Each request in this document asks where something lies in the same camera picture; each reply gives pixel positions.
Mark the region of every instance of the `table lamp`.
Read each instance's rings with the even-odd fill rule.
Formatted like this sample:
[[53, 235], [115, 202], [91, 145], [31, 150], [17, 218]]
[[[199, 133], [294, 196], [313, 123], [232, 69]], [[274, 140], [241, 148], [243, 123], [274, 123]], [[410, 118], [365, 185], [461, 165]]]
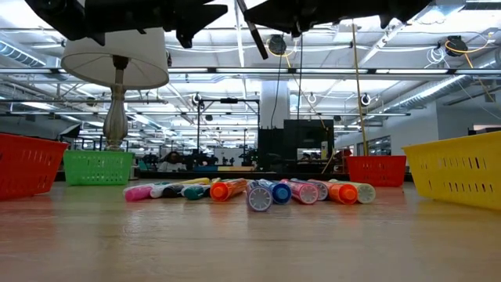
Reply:
[[68, 41], [61, 66], [84, 81], [111, 88], [103, 132], [107, 150], [121, 150], [128, 134], [124, 99], [127, 90], [155, 89], [169, 82], [164, 30], [160, 27], [106, 34], [106, 45], [90, 38]]

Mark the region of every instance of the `lampshade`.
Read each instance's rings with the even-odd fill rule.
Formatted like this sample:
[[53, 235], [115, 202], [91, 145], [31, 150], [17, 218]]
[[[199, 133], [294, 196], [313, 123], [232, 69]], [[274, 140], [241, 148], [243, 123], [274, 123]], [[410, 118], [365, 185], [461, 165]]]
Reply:
[[115, 84], [113, 55], [129, 58], [124, 87], [129, 90], [155, 89], [169, 82], [164, 30], [117, 31], [106, 34], [106, 45], [90, 38], [68, 41], [61, 66], [73, 76], [111, 87]]

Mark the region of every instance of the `wooden table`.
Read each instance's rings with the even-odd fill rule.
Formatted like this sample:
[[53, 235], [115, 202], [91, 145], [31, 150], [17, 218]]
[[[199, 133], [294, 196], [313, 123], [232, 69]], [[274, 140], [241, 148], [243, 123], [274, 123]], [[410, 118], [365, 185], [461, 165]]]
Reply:
[[0, 202], [0, 281], [500, 281], [501, 213], [429, 201], [125, 203], [123, 187]]

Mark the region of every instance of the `green basket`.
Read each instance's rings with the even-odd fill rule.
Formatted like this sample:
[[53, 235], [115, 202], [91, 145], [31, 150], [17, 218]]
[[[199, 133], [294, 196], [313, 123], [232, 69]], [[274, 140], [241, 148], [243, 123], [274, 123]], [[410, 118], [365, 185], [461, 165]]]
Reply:
[[128, 183], [132, 153], [68, 150], [64, 171], [69, 185], [124, 185]]

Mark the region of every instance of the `yellow basket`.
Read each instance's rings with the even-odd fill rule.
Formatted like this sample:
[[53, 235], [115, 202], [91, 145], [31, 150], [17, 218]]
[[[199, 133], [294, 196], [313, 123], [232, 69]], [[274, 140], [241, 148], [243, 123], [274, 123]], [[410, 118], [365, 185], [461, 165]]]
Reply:
[[404, 147], [423, 197], [501, 209], [501, 132]]

